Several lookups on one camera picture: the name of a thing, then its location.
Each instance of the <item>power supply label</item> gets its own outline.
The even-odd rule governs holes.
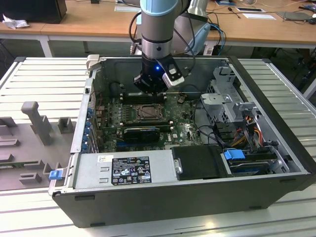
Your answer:
[[[149,157],[112,159],[113,185],[146,184],[152,182]]]

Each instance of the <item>blue latch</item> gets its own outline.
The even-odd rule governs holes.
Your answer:
[[[246,159],[242,150],[227,150],[224,152],[225,158],[228,159]]]
[[[62,170],[53,170],[53,171],[51,171],[50,173],[49,173],[49,179],[50,180],[61,180],[61,179],[63,179],[63,177],[62,177],[62,175],[63,175],[63,171]]]

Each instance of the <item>yellow wire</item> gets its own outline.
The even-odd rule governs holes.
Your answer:
[[[243,142],[245,139],[246,139],[246,137],[243,136],[243,137],[240,138],[238,141],[236,141],[236,142],[232,145],[232,147],[233,147],[233,146],[236,146],[236,145],[238,145],[238,144],[240,144],[240,143]]]

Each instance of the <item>metal bracket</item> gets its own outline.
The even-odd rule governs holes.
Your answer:
[[[253,110],[256,109],[257,106],[254,102],[235,103],[233,106],[235,119],[242,119],[242,112],[246,113],[246,115],[252,115],[254,112]]]

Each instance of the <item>slotted aluminum surface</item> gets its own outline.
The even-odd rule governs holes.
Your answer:
[[[267,66],[258,60],[251,60],[248,63],[252,63],[248,66]],[[265,77],[271,79],[275,78],[275,75],[265,75]],[[47,76],[36,77],[36,79],[59,81],[60,77]],[[265,95],[269,95],[270,101],[280,100],[279,103],[296,101],[296,96],[289,96],[293,95],[291,91],[279,91],[278,96],[272,96],[274,94],[275,92],[265,91]],[[28,95],[28,98],[33,100],[34,96],[37,95]],[[3,98],[7,99],[6,96],[0,97],[2,101],[5,101],[6,99]],[[12,96],[11,98],[12,102],[18,103],[23,96]],[[41,98],[43,102],[50,102],[50,95],[42,95]],[[57,98],[58,102],[78,99],[76,94],[59,94]],[[306,119],[315,118],[308,110],[303,113],[296,111],[293,114],[283,114],[283,117],[292,118],[295,121],[302,119],[302,114]],[[314,136],[305,138],[306,143],[315,143]],[[315,184],[302,192],[292,192],[285,195],[265,210],[89,229],[75,227],[69,217],[51,199],[47,190],[29,190],[7,196],[1,194],[0,203],[3,204],[0,206],[0,233],[2,237],[54,237],[56,235],[80,237],[314,237],[316,233]]]
[[[25,101],[37,101],[39,114],[50,122],[60,117],[77,121],[88,78],[86,58],[26,58],[10,69],[0,85],[0,117],[29,123],[21,107]]]
[[[265,63],[261,59],[240,59],[239,61],[315,159],[316,111],[314,106],[293,87],[291,82],[273,64]],[[243,86],[240,88],[247,100],[252,101],[246,89]]]

